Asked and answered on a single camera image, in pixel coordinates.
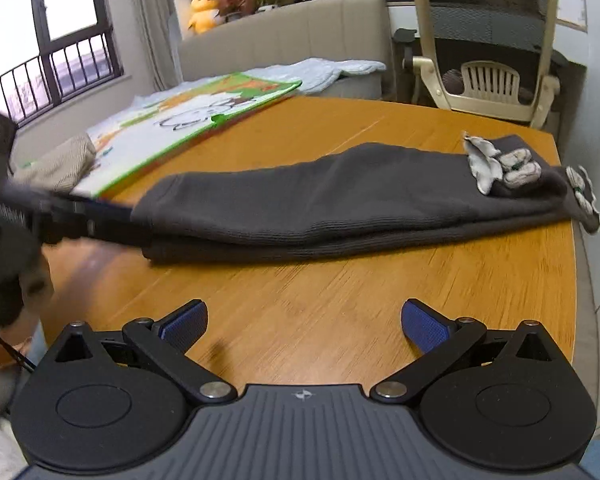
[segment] striped cloth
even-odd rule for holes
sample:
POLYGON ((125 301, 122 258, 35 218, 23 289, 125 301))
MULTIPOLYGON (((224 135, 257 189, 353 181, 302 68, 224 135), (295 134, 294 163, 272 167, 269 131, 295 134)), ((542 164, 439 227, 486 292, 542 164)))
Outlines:
POLYGON ((87 134, 72 137, 13 175, 21 184, 52 191, 71 191, 91 167, 96 149, 87 134))

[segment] blue gripper pad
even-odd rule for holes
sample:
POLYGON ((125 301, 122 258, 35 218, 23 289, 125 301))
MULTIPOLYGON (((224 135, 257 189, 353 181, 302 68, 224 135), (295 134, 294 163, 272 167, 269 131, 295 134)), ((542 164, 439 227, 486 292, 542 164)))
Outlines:
POLYGON ((206 304, 191 300, 156 321, 152 330, 160 339, 184 354, 204 335, 208 320, 206 304))
POLYGON ((444 324, 441 320, 435 319, 413 300, 405 301, 402 306, 400 322, 404 335, 425 354, 451 337, 452 322, 444 324))

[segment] folded gray sweater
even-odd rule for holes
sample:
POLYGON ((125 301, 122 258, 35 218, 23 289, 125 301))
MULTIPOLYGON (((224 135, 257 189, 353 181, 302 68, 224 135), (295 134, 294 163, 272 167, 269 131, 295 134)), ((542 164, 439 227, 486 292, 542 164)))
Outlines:
MULTIPOLYGON (((493 141, 502 152, 528 146, 493 141)), ((467 157, 361 144, 313 162, 235 173, 168 176, 136 205, 157 237, 143 253, 160 262, 257 262, 346 256, 442 244, 575 218, 581 209, 565 169, 481 194, 467 157)), ((589 200, 589 184, 582 190, 589 200)))

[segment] yellow plush toy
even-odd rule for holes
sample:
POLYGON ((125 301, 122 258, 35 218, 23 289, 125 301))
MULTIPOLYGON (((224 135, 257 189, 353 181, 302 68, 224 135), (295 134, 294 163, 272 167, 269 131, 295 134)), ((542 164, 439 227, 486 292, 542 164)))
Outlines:
POLYGON ((189 28, 193 27, 196 34, 202 34, 221 23, 218 0, 192 0, 191 12, 189 28))

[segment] logo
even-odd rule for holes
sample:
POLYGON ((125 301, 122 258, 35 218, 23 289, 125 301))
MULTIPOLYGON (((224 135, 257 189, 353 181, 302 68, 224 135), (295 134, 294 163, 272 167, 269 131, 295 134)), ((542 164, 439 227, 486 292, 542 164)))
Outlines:
POLYGON ((0 204, 0 218, 11 224, 20 225, 22 227, 27 226, 27 218, 22 211, 18 211, 17 209, 13 209, 4 204, 0 204))
POLYGON ((294 395, 296 396, 296 399, 300 399, 302 402, 305 402, 305 400, 311 399, 311 397, 314 396, 314 394, 308 390, 300 390, 299 392, 294 393, 294 395))

